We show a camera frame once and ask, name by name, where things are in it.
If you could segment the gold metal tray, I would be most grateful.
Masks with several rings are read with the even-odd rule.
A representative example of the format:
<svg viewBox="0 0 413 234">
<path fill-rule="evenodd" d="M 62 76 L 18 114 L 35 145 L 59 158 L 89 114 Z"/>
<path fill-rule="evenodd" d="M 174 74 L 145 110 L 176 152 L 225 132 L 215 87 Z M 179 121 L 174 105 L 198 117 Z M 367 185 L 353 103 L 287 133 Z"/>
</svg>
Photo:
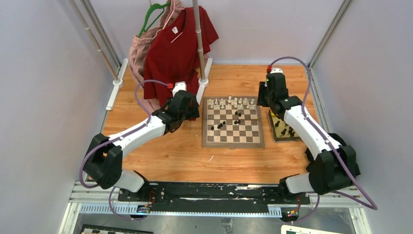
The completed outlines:
<svg viewBox="0 0 413 234">
<path fill-rule="evenodd" d="M 272 138 L 275 143 L 281 142 L 296 142 L 301 141 L 300 136 L 296 131 L 285 121 L 278 118 L 271 110 L 268 110 L 267 113 Z"/>
</svg>

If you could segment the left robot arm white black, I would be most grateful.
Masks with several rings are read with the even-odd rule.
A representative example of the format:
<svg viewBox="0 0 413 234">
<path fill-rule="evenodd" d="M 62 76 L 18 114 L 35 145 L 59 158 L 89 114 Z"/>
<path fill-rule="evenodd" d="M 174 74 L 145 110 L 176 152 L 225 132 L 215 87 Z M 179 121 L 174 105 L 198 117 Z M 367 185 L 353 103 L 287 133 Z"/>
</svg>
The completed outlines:
<svg viewBox="0 0 413 234">
<path fill-rule="evenodd" d="M 123 169 L 125 156 L 146 142 L 173 133 L 185 120 L 199 118 L 196 96 L 179 90 L 161 109 L 148 118 L 118 134 L 95 135 L 80 166 L 79 175 L 86 173 L 102 189 L 117 187 L 130 191 L 137 201 L 149 196 L 147 180 L 138 172 Z"/>
</svg>

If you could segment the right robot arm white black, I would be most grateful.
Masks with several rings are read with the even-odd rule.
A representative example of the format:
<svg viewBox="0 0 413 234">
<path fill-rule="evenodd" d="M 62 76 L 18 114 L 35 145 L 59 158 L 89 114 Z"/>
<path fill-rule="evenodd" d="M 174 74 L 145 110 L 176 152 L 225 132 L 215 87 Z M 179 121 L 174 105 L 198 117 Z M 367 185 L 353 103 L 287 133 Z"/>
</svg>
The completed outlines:
<svg viewBox="0 0 413 234">
<path fill-rule="evenodd" d="M 302 105 L 300 98 L 288 94 L 281 69 L 273 69 L 266 80 L 260 82 L 257 105 L 270 108 L 307 146 L 308 172 L 280 180 L 280 201 L 288 204 L 299 193 L 324 195 L 353 185 L 353 179 L 360 174 L 355 150 L 337 135 L 325 132 Z"/>
</svg>

